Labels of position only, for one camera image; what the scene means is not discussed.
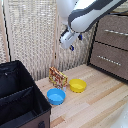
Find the black storage box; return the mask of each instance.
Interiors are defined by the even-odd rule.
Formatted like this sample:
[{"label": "black storage box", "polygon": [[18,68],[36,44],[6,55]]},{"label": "black storage box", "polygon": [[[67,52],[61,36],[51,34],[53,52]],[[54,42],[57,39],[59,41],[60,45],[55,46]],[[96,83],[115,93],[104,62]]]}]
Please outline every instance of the black storage box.
[{"label": "black storage box", "polygon": [[0,64],[0,128],[50,128],[51,105],[20,61]]}]

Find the black handle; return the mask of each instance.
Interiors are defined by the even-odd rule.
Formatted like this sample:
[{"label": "black handle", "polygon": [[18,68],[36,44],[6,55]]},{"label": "black handle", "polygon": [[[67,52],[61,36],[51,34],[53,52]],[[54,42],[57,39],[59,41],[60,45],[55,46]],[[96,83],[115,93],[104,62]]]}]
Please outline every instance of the black handle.
[{"label": "black handle", "polygon": [[42,122],[39,123],[38,128],[45,128],[44,121],[42,121]]}]

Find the blue bowl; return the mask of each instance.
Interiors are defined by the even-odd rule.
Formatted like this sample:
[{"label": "blue bowl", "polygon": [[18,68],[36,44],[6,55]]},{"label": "blue bowl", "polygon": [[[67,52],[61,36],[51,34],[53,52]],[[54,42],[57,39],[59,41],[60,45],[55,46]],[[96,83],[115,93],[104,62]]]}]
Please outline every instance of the blue bowl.
[{"label": "blue bowl", "polygon": [[62,104],[66,94],[61,89],[53,88],[47,92],[48,101],[53,105]]}]

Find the yellow bowl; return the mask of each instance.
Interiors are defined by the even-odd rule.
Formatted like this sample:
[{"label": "yellow bowl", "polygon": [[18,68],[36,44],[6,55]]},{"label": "yellow bowl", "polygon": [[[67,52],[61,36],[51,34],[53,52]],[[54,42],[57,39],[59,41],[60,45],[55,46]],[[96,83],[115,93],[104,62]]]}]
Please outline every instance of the yellow bowl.
[{"label": "yellow bowl", "polygon": [[73,92],[83,92],[86,88],[86,82],[84,82],[83,80],[80,79],[72,79],[69,81],[69,85],[70,85],[70,89]]}]

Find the cable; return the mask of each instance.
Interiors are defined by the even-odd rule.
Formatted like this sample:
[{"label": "cable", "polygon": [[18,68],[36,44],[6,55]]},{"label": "cable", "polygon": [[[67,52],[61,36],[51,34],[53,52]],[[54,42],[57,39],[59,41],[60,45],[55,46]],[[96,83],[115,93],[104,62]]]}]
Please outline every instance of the cable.
[{"label": "cable", "polygon": [[126,12],[128,12],[128,10],[124,12],[119,12],[119,13],[109,13],[108,15],[119,15],[119,14],[126,13]]}]

